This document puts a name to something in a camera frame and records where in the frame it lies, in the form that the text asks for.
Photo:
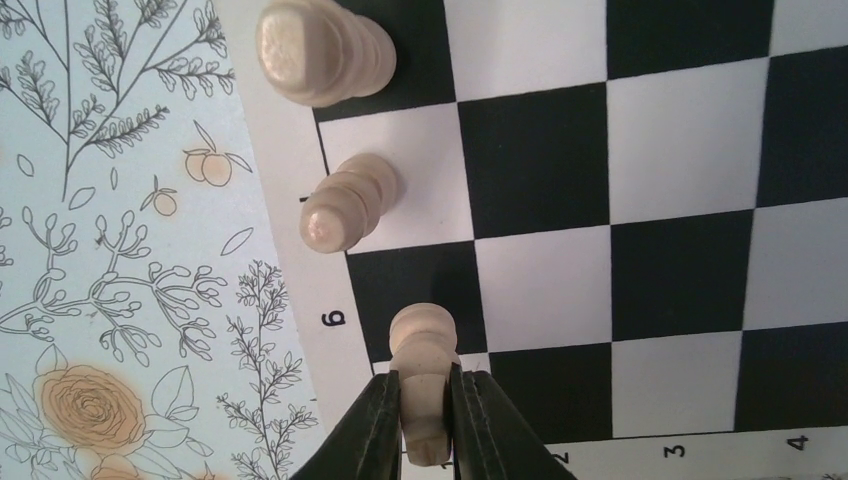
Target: chess piece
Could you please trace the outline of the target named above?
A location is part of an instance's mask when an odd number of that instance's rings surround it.
[[[397,62],[382,27],[332,0],[273,0],[259,19],[256,43],[271,85],[310,107],[379,92]]]
[[[389,328],[390,368],[400,380],[400,422],[410,463],[441,465],[450,458],[445,394],[456,354],[456,326],[444,308],[416,303]]]
[[[347,250],[377,228],[396,197],[392,166],[377,155],[356,155],[322,180],[303,204],[300,236],[319,253]]]

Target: wooden chess piece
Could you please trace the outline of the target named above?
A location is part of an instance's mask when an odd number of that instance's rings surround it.
[[[379,92],[397,62],[382,27],[332,0],[274,0],[259,19],[256,44],[271,85],[310,107]]]
[[[348,250],[394,205],[397,177],[377,155],[356,155],[325,178],[303,204],[300,236],[319,253]]]
[[[441,465],[450,459],[445,394],[456,354],[451,314],[432,303],[416,303],[395,315],[389,328],[390,368],[400,380],[400,422],[407,458],[413,465]]]

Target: line drawing of branch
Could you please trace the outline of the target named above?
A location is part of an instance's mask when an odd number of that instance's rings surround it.
[[[136,115],[135,120],[132,117],[127,117],[112,122],[108,126],[101,126],[97,133],[91,137],[90,143],[109,158],[115,158],[118,154],[124,153],[122,144],[127,147],[135,146],[134,142],[142,140],[142,134],[149,133],[151,129],[159,128],[159,122],[165,120],[165,115],[170,112],[168,107],[159,105],[154,107],[153,113],[145,108]]]
[[[115,158],[123,153],[121,143],[132,147],[132,141],[140,141],[141,134],[153,128],[151,119],[160,121],[164,114],[168,113],[167,106],[156,106],[131,115],[120,115],[119,111],[130,97],[138,80],[149,72],[155,71],[159,74],[168,90],[173,92],[175,85],[179,82],[187,98],[193,99],[197,87],[203,89],[207,96],[213,95],[214,83],[217,82],[225,94],[233,93],[234,73],[232,69],[224,71],[220,64],[215,61],[205,61],[202,57],[195,56],[192,60],[183,59],[181,55],[188,53],[194,47],[205,46],[221,58],[227,57],[227,47],[224,34],[221,30],[220,20],[215,12],[211,0],[207,0],[204,8],[195,8],[192,14],[197,36],[173,52],[165,54],[161,60],[154,60],[160,52],[164,41],[181,18],[185,18],[183,12],[188,0],[177,2],[175,0],[133,0],[137,7],[138,17],[134,22],[131,33],[125,28],[125,13],[120,7],[121,1],[129,0],[92,0],[97,16],[94,23],[88,25],[82,32],[82,41],[74,41],[69,27],[68,1],[64,0],[65,7],[65,52],[60,55],[61,47],[55,39],[47,35],[44,22],[41,18],[41,6],[35,1],[35,15],[31,14],[24,4],[18,0],[17,6],[9,3],[9,0],[0,2],[0,31],[3,36],[11,39],[23,35],[27,26],[32,26],[44,42],[53,51],[61,65],[61,75],[53,79],[47,78],[45,74],[46,64],[43,60],[32,58],[32,52],[28,52],[16,65],[19,73],[17,80],[21,88],[13,85],[11,72],[8,66],[0,65],[0,93],[8,91],[21,105],[26,107],[30,113],[44,123],[65,144],[65,159],[62,185],[62,202],[67,201],[69,194],[69,182],[71,170],[79,160],[80,154],[91,146],[97,146],[104,154]],[[142,29],[157,31],[156,39],[150,51],[146,52],[146,59],[138,71],[129,72],[125,69],[126,59],[134,46],[135,40]],[[114,101],[94,101],[94,96],[87,92],[91,100],[83,100],[81,103],[72,97],[71,78],[75,69],[74,58],[71,50],[77,53],[78,59],[88,73],[92,86],[98,90],[114,94]],[[53,96],[53,90],[57,83],[64,82],[65,91],[63,98]],[[64,127],[57,128],[55,120],[56,112],[61,102],[67,106],[67,122]]]
[[[249,382],[256,394],[256,406],[251,409],[247,401],[230,399],[226,392],[216,400],[229,418],[230,428],[241,428],[254,435],[259,445],[250,453],[232,454],[231,460],[239,471],[239,477],[283,480],[287,478],[286,472],[291,465],[288,458],[295,444],[292,434],[318,425],[318,420],[305,406],[297,408],[292,404],[288,405],[287,417],[270,416],[272,405],[282,401],[280,393],[300,381],[303,359],[294,359],[292,352],[288,352],[282,365],[277,364],[271,359],[276,344],[262,341],[264,332],[282,328],[281,314],[288,306],[288,292],[280,269],[254,260],[248,270],[249,273],[239,276],[240,291],[236,296],[239,303],[254,308],[257,326],[254,329],[245,325],[241,317],[233,319],[227,316],[227,331],[235,337],[230,344],[235,346],[232,355],[239,357],[239,369],[256,374],[255,382]]]
[[[3,216],[3,207],[0,207],[0,230],[12,224],[10,217]],[[15,264],[15,259],[6,256],[6,246],[0,244],[0,267],[10,267]],[[3,282],[0,282],[0,292],[3,290]]]
[[[68,69],[68,60],[67,59],[69,57],[65,57],[63,59],[62,56],[59,55],[58,50],[56,50],[56,48],[53,46],[53,43],[47,37],[47,29],[44,28],[44,20],[41,19],[41,5],[40,5],[39,0],[35,0],[35,11],[36,11],[36,16],[38,18],[38,23],[35,22],[35,18],[33,18],[32,15],[30,15],[29,11],[27,10],[27,8],[24,6],[24,4],[20,0],[18,0],[18,6],[21,9],[21,11],[15,10],[13,7],[10,7],[8,5],[8,3],[6,3],[6,2],[4,2],[2,4],[3,9],[6,9],[9,12],[18,15],[20,21],[28,22],[35,28],[35,30],[38,32],[38,34],[41,35],[41,38],[44,39],[44,42],[47,43],[47,45],[50,47],[51,50],[53,50],[53,53],[56,55],[56,59],[59,60],[59,63],[62,64],[62,67],[65,70],[67,70]],[[3,16],[0,15],[0,23],[2,23],[2,19],[3,19]],[[16,31],[16,33],[18,35],[23,35],[23,27],[18,27],[18,28],[20,28],[20,30]],[[11,35],[6,36],[7,40],[10,39],[10,38],[11,38]]]
[[[221,307],[217,287],[226,286],[227,282],[212,275],[211,267],[201,265],[192,272],[181,265],[165,268],[158,262],[151,262],[147,278],[124,275],[118,269],[121,259],[136,260],[152,253],[149,247],[143,245],[147,226],[135,226],[135,214],[128,210],[121,216],[118,231],[114,232],[106,218],[100,215],[95,222],[99,232],[97,242],[109,251],[109,262],[105,271],[89,285],[87,295],[68,299],[64,289],[53,287],[67,276],[65,270],[56,265],[56,260],[74,253],[79,246],[73,239],[76,224],[69,223],[59,228],[58,216],[53,213],[47,216],[44,233],[41,233],[29,207],[24,207],[21,215],[33,238],[47,249],[45,273],[36,281],[31,301],[0,314],[0,333],[27,335],[52,342],[53,337],[46,324],[57,318],[79,317],[83,309],[88,309],[92,315],[99,314],[109,323],[110,328],[100,335],[100,345],[111,350],[118,362],[124,361],[123,348],[126,348],[139,364],[146,367],[150,359],[144,350],[149,346],[161,347],[161,339],[139,326],[121,323],[122,319],[133,319],[138,312],[147,311],[142,310],[144,303],[136,300],[132,291],[124,289],[141,287],[153,298],[161,317],[176,331],[180,355],[186,357],[191,352],[203,360],[212,360],[211,346],[204,338],[215,338],[215,332],[209,328],[208,320],[195,315],[201,304]],[[22,326],[8,326],[13,320],[22,323]]]

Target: chessboard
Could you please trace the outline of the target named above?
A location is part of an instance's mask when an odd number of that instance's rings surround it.
[[[578,478],[848,470],[848,0],[339,3],[397,71],[314,110],[222,13],[325,422],[433,302]],[[306,249],[363,152],[397,205]]]

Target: floral wallpaper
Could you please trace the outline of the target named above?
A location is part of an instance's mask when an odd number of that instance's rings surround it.
[[[0,479],[287,478],[325,432],[214,4],[0,36]]]

